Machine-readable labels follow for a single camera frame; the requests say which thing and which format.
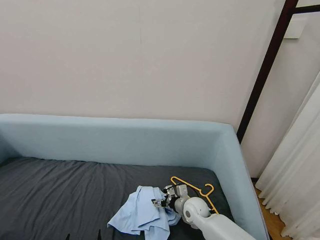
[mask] dark gray bed sheet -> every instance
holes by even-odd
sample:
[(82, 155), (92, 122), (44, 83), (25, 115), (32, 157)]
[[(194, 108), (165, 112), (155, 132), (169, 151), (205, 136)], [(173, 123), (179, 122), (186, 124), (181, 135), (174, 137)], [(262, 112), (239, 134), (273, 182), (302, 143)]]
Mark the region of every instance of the dark gray bed sheet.
[[(0, 239), (65, 240), (70, 234), (70, 240), (96, 240), (99, 229), (103, 240), (144, 239), (107, 228), (107, 222), (137, 186), (162, 189), (171, 176), (202, 189), (213, 184), (212, 202), (233, 220), (218, 178), (208, 169), (22, 157), (0, 167)], [(170, 227), (169, 239), (203, 237), (181, 220)]]

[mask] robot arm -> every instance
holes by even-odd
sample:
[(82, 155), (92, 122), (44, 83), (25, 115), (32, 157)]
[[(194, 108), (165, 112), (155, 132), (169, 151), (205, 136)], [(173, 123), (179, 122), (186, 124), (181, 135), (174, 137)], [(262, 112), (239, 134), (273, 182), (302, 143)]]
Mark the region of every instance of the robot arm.
[(255, 240), (226, 216), (210, 214), (206, 202), (200, 197), (192, 197), (185, 202), (183, 216), (202, 231), (206, 240)]
[(211, 214), (206, 202), (200, 197), (189, 197), (187, 186), (182, 184), (165, 189), (166, 199), (153, 199), (156, 207), (170, 206), (182, 216), (184, 222), (200, 229), (206, 240), (255, 240), (249, 233), (222, 214)]

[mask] light blue shirt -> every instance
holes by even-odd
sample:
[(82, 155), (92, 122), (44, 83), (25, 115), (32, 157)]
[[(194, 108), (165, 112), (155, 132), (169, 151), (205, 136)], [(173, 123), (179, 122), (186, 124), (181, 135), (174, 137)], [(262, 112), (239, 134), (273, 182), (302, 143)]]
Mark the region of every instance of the light blue shirt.
[(169, 207), (153, 205), (151, 199), (164, 199), (164, 196), (158, 187), (138, 186), (107, 226), (132, 235), (144, 231), (146, 240), (166, 240), (170, 235), (169, 226), (176, 225), (181, 216)]

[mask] white curtain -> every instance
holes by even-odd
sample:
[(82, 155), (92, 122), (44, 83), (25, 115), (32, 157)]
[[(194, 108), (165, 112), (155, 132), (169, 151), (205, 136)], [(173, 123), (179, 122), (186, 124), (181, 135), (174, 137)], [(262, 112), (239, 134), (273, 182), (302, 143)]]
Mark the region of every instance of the white curtain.
[(256, 187), (282, 236), (320, 240), (320, 73)]

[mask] beige wall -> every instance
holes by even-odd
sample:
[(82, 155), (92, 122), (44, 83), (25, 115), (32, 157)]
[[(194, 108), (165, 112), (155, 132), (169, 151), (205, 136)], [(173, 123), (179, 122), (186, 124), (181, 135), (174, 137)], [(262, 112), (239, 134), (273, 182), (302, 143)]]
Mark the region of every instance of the beige wall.
[(283, 40), (243, 138), (252, 177), (271, 159), (320, 71), (320, 13), (307, 16), (300, 39)]
[(237, 128), (283, 2), (2, 0), (0, 113)]

